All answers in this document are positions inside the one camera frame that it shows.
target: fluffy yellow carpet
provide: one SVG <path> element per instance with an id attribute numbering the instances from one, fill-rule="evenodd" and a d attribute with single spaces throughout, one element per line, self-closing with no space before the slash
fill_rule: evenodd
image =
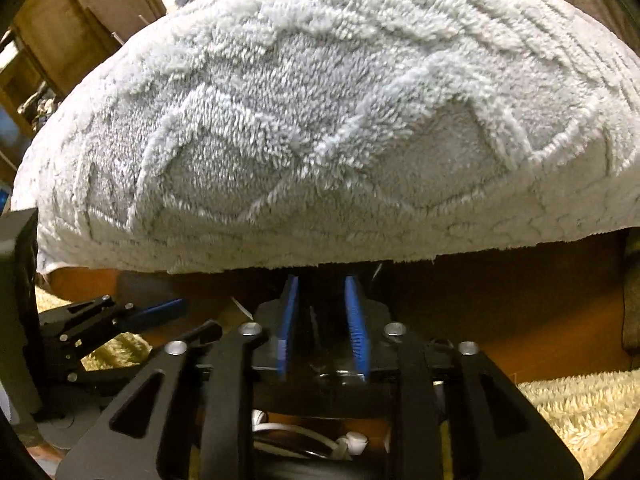
<path id="1" fill-rule="evenodd" d="M 67 304 L 36 288 L 38 310 Z M 223 312 L 223 328 L 242 321 L 236 307 Z M 134 334 L 109 341 L 82 364 L 89 370 L 136 364 L 149 345 Z M 640 410 L 640 370 L 520 384 L 520 390 L 546 418 L 590 477 L 611 454 Z"/>

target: metal rivet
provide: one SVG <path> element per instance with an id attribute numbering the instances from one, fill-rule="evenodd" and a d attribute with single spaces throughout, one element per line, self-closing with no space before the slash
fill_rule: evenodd
<path id="1" fill-rule="evenodd" d="M 164 351 L 169 355 L 182 355 L 187 351 L 187 343 L 184 341 L 169 341 L 164 345 Z"/>
<path id="2" fill-rule="evenodd" d="M 480 351 L 480 347 L 474 341 L 463 341 L 458 345 L 458 351 L 462 355 L 475 355 Z"/>
<path id="3" fill-rule="evenodd" d="M 238 330 L 242 335 L 258 335 L 262 332 L 262 327 L 259 323 L 250 321 L 249 323 L 242 324 Z"/>
<path id="4" fill-rule="evenodd" d="M 406 327 L 402 323 L 387 323 L 385 334 L 391 337 L 399 337 L 406 334 Z"/>

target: screw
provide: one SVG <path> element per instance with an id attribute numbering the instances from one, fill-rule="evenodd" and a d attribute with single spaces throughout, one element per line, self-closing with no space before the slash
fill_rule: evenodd
<path id="1" fill-rule="evenodd" d="M 387 323 L 385 325 L 385 334 L 390 337 L 400 337 L 406 334 L 406 327 L 402 323 Z"/>
<path id="2" fill-rule="evenodd" d="M 164 351 L 169 355 L 182 355 L 187 351 L 187 343 L 184 341 L 169 341 L 164 345 Z"/>
<path id="3" fill-rule="evenodd" d="M 458 351 L 462 355 L 475 355 L 480 351 L 480 347 L 473 341 L 463 341 L 458 345 Z"/>
<path id="4" fill-rule="evenodd" d="M 238 330 L 242 335 L 247 335 L 247 336 L 258 335 L 259 333 L 262 332 L 262 327 L 260 326 L 259 323 L 256 323 L 255 321 L 250 321 L 249 323 L 244 323 L 240 325 L 240 328 Z"/>

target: fluffy white blanket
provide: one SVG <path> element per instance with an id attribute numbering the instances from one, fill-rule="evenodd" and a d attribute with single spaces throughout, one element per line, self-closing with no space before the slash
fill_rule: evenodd
<path id="1" fill-rule="evenodd" d="M 41 272 L 574 240 L 640 224 L 639 92 L 562 0 L 197 0 L 74 89 L 12 207 Z"/>

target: bolt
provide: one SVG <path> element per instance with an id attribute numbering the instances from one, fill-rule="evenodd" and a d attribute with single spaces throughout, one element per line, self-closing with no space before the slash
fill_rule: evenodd
<path id="1" fill-rule="evenodd" d="M 184 341 L 169 341 L 164 345 L 164 351 L 169 355 L 182 355 L 187 351 L 187 343 Z"/>
<path id="2" fill-rule="evenodd" d="M 458 345 L 458 351 L 462 355 L 475 355 L 480 351 L 480 347 L 473 341 L 463 341 Z"/>
<path id="3" fill-rule="evenodd" d="M 239 331 L 242 335 L 258 335 L 260 332 L 262 332 L 262 327 L 259 323 L 250 321 L 249 323 L 240 325 Z"/>
<path id="4" fill-rule="evenodd" d="M 406 327 L 402 323 L 387 323 L 385 325 L 385 334 L 389 337 L 400 337 L 406 334 Z"/>

